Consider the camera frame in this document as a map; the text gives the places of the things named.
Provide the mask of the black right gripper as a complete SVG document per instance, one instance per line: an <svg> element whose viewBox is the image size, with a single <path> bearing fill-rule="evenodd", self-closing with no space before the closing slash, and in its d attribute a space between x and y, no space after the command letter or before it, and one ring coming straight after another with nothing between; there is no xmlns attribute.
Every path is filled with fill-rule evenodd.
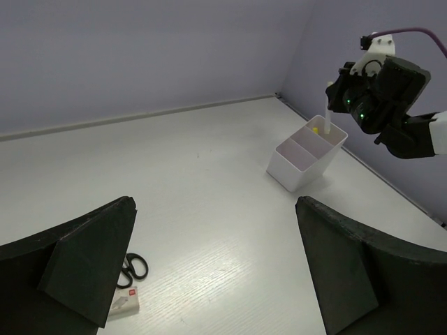
<svg viewBox="0 0 447 335"><path fill-rule="evenodd" d="M374 87L377 72L368 75L363 67L360 72L351 74L355 63L346 62L339 68L339 77L325 90L328 98L329 111L349 114L364 133L380 133L383 128L383 118L379 112L381 100Z"/></svg>

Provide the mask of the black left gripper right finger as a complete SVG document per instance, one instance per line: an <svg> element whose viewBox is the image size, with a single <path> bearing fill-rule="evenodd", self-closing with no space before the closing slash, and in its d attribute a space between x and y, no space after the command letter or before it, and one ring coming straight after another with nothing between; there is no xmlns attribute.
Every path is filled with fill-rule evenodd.
<svg viewBox="0 0 447 335"><path fill-rule="evenodd" d="M295 211L326 334L446 333L446 252L309 196Z"/></svg>

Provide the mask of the white divided pen holder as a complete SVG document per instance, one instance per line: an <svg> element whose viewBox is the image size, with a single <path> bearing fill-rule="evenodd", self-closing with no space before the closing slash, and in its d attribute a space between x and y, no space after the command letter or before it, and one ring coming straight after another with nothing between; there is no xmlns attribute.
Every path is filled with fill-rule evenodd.
<svg viewBox="0 0 447 335"><path fill-rule="evenodd" d="M334 124L326 135L324 121L316 115L273 151L266 172L291 193L321 177L348 138Z"/></svg>

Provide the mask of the pale yellow capped marker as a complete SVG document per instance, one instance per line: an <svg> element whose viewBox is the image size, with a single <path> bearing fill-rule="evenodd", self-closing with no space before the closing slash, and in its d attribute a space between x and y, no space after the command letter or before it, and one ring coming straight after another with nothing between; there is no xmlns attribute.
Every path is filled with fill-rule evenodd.
<svg viewBox="0 0 447 335"><path fill-rule="evenodd" d="M330 99L329 95L325 94L326 102L325 102L325 121L324 121L324 133L328 135L331 129L331 110L329 109Z"/></svg>

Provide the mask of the white eraser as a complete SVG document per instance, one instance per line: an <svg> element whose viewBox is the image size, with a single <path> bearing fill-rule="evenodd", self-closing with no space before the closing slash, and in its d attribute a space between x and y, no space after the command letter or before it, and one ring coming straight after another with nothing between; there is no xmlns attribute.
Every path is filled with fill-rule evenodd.
<svg viewBox="0 0 447 335"><path fill-rule="evenodd" d="M116 289L110 305L109 316L137 313L140 310L138 288L131 286Z"/></svg>

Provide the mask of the black handled scissors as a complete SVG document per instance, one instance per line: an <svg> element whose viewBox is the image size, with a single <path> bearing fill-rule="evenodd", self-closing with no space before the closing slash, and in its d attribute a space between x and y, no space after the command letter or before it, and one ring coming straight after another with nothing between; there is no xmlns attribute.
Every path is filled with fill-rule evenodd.
<svg viewBox="0 0 447 335"><path fill-rule="evenodd" d="M149 275L149 265L143 256L137 253L127 253L124 258L120 277L127 280L126 283L117 283L117 288L126 289L133 285L134 281L142 281Z"/></svg>

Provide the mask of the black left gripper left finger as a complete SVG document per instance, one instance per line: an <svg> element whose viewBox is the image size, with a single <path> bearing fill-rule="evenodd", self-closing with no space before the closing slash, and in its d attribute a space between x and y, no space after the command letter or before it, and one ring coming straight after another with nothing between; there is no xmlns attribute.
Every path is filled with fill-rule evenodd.
<svg viewBox="0 0 447 335"><path fill-rule="evenodd" d="M1 246L1 333L105 327L136 214L134 199L124 196Z"/></svg>

